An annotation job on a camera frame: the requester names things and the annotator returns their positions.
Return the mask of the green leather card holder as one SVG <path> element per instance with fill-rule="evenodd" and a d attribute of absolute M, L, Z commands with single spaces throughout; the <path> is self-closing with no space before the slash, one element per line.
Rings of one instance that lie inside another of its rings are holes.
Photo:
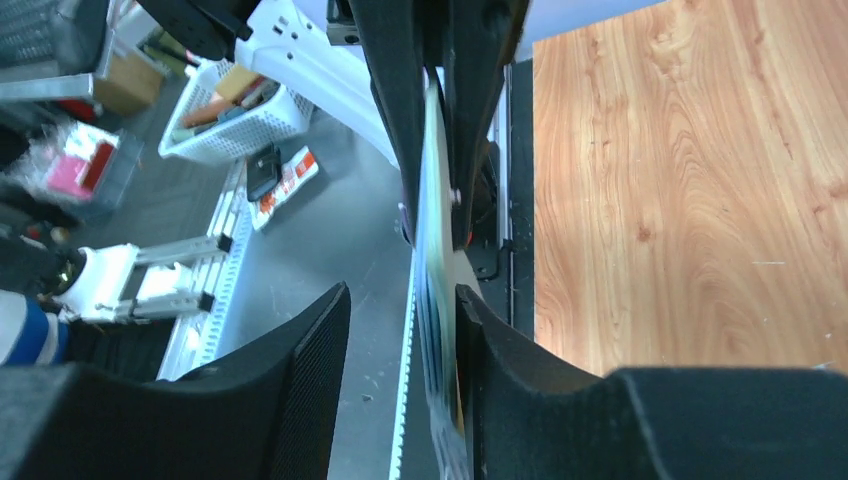
<path fill-rule="evenodd" d="M 456 294 L 447 134 L 441 85 L 424 90 L 424 133 L 414 254 L 416 320 L 430 431 L 442 479 L 469 479 L 459 394 Z"/>

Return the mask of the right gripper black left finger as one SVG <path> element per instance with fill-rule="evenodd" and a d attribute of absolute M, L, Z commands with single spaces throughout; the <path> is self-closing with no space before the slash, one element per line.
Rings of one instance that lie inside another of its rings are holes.
<path fill-rule="evenodd" d="M 175 381 L 1 371 L 5 479 L 323 479 L 351 319 L 344 283 Z"/>

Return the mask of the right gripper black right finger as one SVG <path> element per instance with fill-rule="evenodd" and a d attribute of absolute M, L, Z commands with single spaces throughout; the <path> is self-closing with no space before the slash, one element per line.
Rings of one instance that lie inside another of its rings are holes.
<path fill-rule="evenodd" d="M 474 479 L 843 479 L 847 378 L 815 368 L 590 374 L 457 294 Z"/>

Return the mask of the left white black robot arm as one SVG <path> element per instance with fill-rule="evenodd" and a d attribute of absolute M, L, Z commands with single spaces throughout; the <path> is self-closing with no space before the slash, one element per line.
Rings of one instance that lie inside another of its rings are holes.
<path fill-rule="evenodd" d="M 342 121 L 401 173 L 410 226 L 424 212 L 423 155 L 445 135 L 442 169 L 459 193 L 445 209 L 464 248 L 476 178 L 526 1 L 331 1 L 320 25 L 292 1 L 147 1 L 192 53 L 276 80 Z"/>

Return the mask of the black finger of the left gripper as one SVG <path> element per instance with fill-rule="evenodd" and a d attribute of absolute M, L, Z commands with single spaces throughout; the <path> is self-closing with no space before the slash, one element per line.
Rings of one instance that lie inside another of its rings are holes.
<path fill-rule="evenodd" d="M 424 80 L 420 1 L 352 0 L 371 90 L 401 173 L 406 232 L 416 240 Z"/>
<path fill-rule="evenodd" d="M 528 0 L 448 3 L 442 60 L 450 179 L 461 198 L 452 210 L 456 249 L 467 245 L 475 181 L 488 152 L 487 132 L 529 5 Z"/>

